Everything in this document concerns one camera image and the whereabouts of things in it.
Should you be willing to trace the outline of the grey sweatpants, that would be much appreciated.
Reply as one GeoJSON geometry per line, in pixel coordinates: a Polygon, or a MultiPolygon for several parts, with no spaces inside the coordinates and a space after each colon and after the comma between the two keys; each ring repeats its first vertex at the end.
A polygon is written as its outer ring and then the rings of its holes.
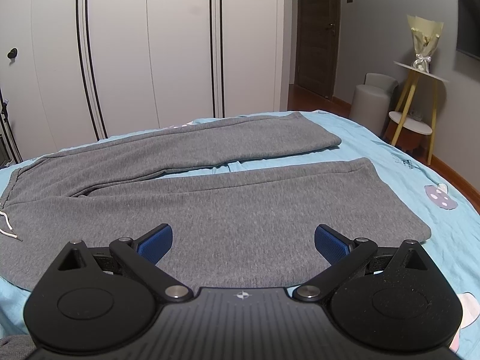
{"type": "Polygon", "coordinates": [[[201,175],[219,165],[326,152],[340,139],[299,113],[169,128],[39,158],[1,195],[12,227],[1,276],[32,289],[74,239],[101,247],[160,224],[173,245],[160,268],[192,289],[291,286],[327,267],[313,237],[325,224],[380,246],[431,229],[366,158],[201,175]]]}

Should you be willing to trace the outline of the light blue mushroom bedsheet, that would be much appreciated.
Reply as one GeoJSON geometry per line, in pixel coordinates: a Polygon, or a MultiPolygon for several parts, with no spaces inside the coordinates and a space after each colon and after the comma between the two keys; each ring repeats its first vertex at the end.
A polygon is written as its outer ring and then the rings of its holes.
{"type": "Polygon", "coordinates": [[[185,176],[369,158],[379,177],[431,229],[424,248],[456,293],[479,296],[479,213],[465,193],[408,154],[383,142],[365,127],[327,111],[304,117],[341,138],[337,149],[293,157],[228,163],[185,172],[185,176]]]}

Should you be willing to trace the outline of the grey cylindrical stool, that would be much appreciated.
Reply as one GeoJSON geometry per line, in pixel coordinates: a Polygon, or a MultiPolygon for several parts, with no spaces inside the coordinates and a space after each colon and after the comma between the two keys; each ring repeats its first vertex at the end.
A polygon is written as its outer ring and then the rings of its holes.
{"type": "Polygon", "coordinates": [[[380,73],[367,73],[355,87],[349,118],[380,137],[398,81],[380,73]]]}

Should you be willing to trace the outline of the white yellow-legged side table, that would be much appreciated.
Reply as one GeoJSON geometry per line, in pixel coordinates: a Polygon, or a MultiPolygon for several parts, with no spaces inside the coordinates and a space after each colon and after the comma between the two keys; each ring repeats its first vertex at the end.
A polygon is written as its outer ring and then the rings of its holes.
{"type": "Polygon", "coordinates": [[[394,147],[421,155],[430,166],[441,97],[448,80],[407,63],[395,60],[394,65],[406,70],[407,78],[394,109],[388,113],[384,137],[394,147]]]}

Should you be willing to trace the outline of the black tripod stand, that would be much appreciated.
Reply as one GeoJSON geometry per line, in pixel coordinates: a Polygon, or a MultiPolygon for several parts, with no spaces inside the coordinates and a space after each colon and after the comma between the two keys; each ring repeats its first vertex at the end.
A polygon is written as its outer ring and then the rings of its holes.
{"type": "Polygon", "coordinates": [[[18,145],[16,144],[16,140],[11,129],[9,115],[7,110],[7,101],[3,98],[2,93],[0,93],[1,98],[1,128],[3,131],[3,135],[5,137],[5,141],[7,142],[7,149],[9,150],[10,156],[15,164],[19,164],[23,161],[22,156],[20,154],[20,150],[18,145]]]}

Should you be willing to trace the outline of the white sliding wardrobe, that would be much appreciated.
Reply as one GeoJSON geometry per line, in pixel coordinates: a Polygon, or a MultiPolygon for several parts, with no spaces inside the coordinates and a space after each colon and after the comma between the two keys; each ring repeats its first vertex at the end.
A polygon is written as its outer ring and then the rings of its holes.
{"type": "Polygon", "coordinates": [[[198,118],[287,108],[292,0],[1,0],[23,161],[198,118]]]}

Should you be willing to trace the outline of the yellow wrapped flower bouquet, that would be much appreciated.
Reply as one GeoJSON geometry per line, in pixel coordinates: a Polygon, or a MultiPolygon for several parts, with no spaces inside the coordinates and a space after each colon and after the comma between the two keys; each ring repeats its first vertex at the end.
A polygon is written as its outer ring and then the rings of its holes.
{"type": "Polygon", "coordinates": [[[421,72],[430,72],[431,59],[437,50],[439,38],[443,32],[444,22],[424,19],[420,16],[407,15],[412,33],[415,60],[412,66],[421,72]]]}

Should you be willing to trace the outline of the dark wooden door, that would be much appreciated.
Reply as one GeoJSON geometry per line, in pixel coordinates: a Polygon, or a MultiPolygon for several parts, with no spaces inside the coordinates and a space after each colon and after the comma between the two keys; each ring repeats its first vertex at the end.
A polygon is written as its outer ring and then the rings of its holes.
{"type": "Polygon", "coordinates": [[[341,0],[298,0],[295,84],[330,99],[338,60],[341,0]]]}

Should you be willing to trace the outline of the wall mounted black television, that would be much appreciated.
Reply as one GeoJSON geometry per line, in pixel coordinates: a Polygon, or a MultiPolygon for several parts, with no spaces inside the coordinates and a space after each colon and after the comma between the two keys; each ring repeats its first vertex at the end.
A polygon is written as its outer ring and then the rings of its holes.
{"type": "Polygon", "coordinates": [[[480,58],[480,0],[458,0],[456,50],[480,58]]]}

